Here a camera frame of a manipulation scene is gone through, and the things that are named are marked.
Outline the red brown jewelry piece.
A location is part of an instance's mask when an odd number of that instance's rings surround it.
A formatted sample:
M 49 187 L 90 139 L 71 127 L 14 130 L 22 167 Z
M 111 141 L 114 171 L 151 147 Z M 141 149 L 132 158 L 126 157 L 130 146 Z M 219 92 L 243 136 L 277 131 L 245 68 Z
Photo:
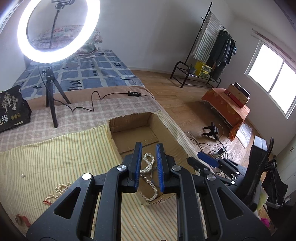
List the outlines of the red brown jewelry piece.
M 29 222 L 28 218 L 24 215 L 17 214 L 15 216 L 15 221 L 20 226 L 25 225 L 28 228 L 31 226 L 31 223 Z

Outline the yellow striped cloth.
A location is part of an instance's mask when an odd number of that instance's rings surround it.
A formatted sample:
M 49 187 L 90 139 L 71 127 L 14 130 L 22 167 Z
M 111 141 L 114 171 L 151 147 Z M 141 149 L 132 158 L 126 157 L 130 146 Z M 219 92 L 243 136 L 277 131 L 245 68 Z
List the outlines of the yellow striped cloth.
M 10 221 L 20 214 L 33 223 L 58 185 L 105 173 L 120 161 L 107 125 L 1 151 L 1 204 Z M 122 207 L 122 240 L 177 239 L 175 197 L 143 206 L 136 194 L 125 194 Z

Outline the checked beige blanket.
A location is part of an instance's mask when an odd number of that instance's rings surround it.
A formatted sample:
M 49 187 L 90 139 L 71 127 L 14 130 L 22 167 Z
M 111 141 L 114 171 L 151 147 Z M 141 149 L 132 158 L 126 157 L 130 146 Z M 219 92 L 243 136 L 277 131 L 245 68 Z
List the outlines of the checked beige blanket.
M 129 91 L 140 92 L 142 96 L 128 96 Z M 66 95 L 71 102 L 69 108 L 55 104 L 57 128 L 54 128 L 45 97 L 30 99 L 31 122 L 1 133 L 1 151 L 85 131 L 133 113 L 155 113 L 186 152 L 195 151 L 189 138 L 145 87 L 100 87 L 70 91 Z

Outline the striped hanging cloth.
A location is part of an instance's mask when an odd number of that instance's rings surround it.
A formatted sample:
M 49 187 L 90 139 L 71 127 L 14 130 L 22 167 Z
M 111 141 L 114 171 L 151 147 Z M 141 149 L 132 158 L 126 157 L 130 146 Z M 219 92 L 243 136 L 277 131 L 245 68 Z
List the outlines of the striped hanging cloth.
M 197 43 L 193 53 L 194 59 L 206 63 L 215 41 L 222 30 L 222 23 L 212 13 L 206 16 L 200 33 L 198 34 Z

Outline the orange covered low table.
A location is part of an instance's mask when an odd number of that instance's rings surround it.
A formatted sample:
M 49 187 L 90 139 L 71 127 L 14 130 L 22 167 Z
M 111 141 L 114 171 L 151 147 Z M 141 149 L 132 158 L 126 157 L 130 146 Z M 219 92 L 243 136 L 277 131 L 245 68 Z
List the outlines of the orange covered low table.
M 225 90 L 224 88 L 211 88 L 202 96 L 200 101 L 210 104 L 231 126 L 228 138 L 230 141 L 234 141 L 240 126 L 250 113 L 250 108 L 247 105 L 240 108 L 225 93 Z

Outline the floral folded quilt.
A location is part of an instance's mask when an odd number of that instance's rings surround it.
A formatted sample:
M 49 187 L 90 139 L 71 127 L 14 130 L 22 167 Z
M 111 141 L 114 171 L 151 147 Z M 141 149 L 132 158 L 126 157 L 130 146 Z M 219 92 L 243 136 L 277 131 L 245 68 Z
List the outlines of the floral folded quilt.
M 82 25 L 68 25 L 60 28 L 56 28 L 53 32 L 46 30 L 40 33 L 34 40 L 31 40 L 31 45 L 41 51 L 46 51 L 49 49 L 50 39 L 52 39 L 51 49 L 61 49 L 69 45 L 81 32 Z M 91 37 L 84 43 L 84 45 L 75 52 L 72 56 L 75 58 L 86 58 L 88 56 L 94 55 L 98 50 L 100 50 L 100 44 L 103 38 L 100 35 L 98 29 L 95 29 Z

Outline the cardboard box on table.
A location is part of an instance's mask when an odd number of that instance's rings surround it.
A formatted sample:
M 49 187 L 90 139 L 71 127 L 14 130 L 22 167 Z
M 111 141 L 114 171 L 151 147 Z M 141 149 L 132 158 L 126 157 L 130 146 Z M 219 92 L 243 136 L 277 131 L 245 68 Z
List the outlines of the cardboard box on table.
M 236 82 L 234 84 L 231 83 L 224 93 L 229 96 L 240 108 L 243 108 L 250 99 L 250 93 Z

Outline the black device on floor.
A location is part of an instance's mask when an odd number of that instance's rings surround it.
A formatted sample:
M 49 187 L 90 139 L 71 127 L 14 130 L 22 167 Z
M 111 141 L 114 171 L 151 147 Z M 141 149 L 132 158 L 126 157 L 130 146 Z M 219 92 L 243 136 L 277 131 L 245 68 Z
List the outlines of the black device on floor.
M 205 130 L 209 130 L 209 132 L 203 132 L 202 135 L 203 136 L 207 136 L 207 137 L 213 137 L 214 140 L 219 141 L 219 129 L 217 128 L 217 126 L 215 126 L 215 123 L 212 121 L 211 124 L 209 126 L 203 127 L 203 131 Z

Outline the black tripod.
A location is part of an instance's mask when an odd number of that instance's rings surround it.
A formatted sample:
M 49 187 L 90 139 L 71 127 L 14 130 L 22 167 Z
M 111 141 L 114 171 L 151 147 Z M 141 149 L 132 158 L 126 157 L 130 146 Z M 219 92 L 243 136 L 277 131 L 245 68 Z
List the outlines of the black tripod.
M 67 102 L 67 104 L 70 104 L 68 97 L 62 90 L 62 87 L 60 86 L 57 79 L 55 78 L 52 67 L 49 66 L 46 68 L 46 107 L 50 108 L 54 128 L 57 128 L 58 122 L 55 112 L 53 86 L 55 86 L 58 89 L 58 92 L 62 95 L 63 99 Z

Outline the black printed bag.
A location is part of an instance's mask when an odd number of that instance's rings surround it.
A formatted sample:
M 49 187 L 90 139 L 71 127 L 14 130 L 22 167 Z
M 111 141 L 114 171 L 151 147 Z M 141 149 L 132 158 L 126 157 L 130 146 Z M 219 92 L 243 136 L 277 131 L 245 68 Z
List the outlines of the black printed bag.
M 23 99 L 20 85 L 16 85 L 0 95 L 0 132 L 17 128 L 31 122 L 31 108 Z

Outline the black chair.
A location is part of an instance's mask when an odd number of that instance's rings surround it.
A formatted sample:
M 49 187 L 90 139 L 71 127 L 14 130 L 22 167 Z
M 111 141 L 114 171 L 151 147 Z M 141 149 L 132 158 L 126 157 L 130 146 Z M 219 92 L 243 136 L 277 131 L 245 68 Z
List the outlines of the black chair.
M 266 192 L 265 203 L 268 206 L 277 209 L 285 202 L 288 185 L 280 178 L 275 158 L 269 158 L 273 144 L 273 138 L 270 139 L 268 145 L 266 140 L 258 136 L 254 137 L 248 167 L 241 186 L 237 190 L 237 196 L 253 212 L 259 208 L 262 190 Z

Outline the hanging dark clothes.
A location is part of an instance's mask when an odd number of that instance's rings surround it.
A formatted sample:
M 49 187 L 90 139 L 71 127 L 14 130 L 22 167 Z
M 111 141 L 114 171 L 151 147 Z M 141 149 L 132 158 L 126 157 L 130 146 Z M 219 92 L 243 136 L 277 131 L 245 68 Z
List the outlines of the hanging dark clothes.
M 206 65 L 211 67 L 210 76 L 219 80 L 226 65 L 230 63 L 232 55 L 235 55 L 236 42 L 225 30 L 221 30 L 210 52 Z

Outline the blue patterned bed sheet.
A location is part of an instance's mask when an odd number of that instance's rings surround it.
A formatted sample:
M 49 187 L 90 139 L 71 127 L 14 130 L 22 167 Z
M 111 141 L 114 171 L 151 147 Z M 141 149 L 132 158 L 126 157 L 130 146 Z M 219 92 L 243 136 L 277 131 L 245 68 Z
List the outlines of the blue patterned bed sheet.
M 99 87 L 143 86 L 142 81 L 112 50 L 99 50 L 87 58 L 65 59 L 50 65 L 64 92 Z M 29 100 L 46 94 L 47 65 L 32 62 L 14 85 Z

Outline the black clothes rack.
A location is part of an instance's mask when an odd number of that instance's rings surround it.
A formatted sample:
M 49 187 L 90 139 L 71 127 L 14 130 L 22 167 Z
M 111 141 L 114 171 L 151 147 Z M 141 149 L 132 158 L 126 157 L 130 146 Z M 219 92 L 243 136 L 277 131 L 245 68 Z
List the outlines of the black clothes rack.
M 178 61 L 175 64 L 174 69 L 170 75 L 170 79 L 175 80 L 180 85 L 180 88 L 183 88 L 185 86 L 212 88 L 212 87 L 219 87 L 219 85 L 221 84 L 221 77 L 219 78 L 219 80 L 214 80 L 210 75 L 208 75 L 207 78 L 197 77 L 195 75 L 196 69 L 194 68 L 197 60 L 194 59 L 193 56 L 191 55 L 195 49 L 198 34 L 201 31 L 201 28 L 203 26 L 203 22 L 204 22 L 206 16 L 208 15 L 208 13 L 212 12 L 211 7 L 212 6 L 209 6 L 206 15 L 203 18 L 201 27 L 196 35 L 196 38 L 193 42 L 191 50 L 189 51 L 189 54 L 187 55 L 185 61 Z M 229 33 L 229 31 L 227 31 L 227 29 L 224 27 L 224 25 L 222 25 L 222 30 L 225 30 L 226 32 Z

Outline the window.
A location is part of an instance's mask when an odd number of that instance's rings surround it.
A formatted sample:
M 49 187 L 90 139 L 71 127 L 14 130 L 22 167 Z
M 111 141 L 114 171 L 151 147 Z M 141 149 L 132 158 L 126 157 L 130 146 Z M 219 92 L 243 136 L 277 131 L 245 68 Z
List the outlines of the window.
M 295 68 L 279 52 L 259 41 L 245 75 L 255 82 L 288 119 L 295 109 Z

